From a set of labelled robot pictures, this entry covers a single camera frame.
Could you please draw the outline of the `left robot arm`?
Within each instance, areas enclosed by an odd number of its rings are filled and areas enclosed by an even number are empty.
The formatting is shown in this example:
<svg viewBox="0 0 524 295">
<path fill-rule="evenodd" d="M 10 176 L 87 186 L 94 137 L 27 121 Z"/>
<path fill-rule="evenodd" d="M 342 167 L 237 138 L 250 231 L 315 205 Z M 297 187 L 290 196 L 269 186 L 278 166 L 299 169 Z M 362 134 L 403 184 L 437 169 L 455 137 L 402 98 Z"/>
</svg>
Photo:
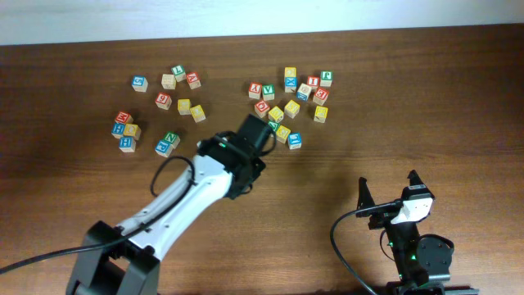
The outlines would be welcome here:
<svg viewBox="0 0 524 295">
<path fill-rule="evenodd" d="M 187 169 L 153 202 L 116 227 L 99 221 L 84 236 L 68 294 L 155 294 L 160 263 L 183 232 L 220 199 L 245 193 L 265 168 L 270 137 L 222 132 L 200 142 Z"/>
</svg>

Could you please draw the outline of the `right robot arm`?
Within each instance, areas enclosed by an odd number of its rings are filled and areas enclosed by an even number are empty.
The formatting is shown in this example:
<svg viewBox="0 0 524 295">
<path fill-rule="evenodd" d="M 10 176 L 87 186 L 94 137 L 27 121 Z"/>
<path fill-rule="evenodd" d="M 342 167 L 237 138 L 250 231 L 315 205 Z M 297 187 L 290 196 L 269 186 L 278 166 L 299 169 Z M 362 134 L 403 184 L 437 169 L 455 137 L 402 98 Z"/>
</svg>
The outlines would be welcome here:
<svg viewBox="0 0 524 295">
<path fill-rule="evenodd" d="M 382 229 L 387 236 L 400 280 L 390 282 L 390 294 L 478 294 L 468 286 L 446 287 L 450 281 L 449 268 L 454 254 L 451 240 L 436 234 L 421 235 L 418 223 L 431 213 L 434 194 L 423 183 L 418 173 L 411 170 L 409 185 L 390 205 L 377 205 L 370 193 L 367 180 L 359 179 L 357 203 L 359 218 L 369 218 L 371 230 Z"/>
</svg>

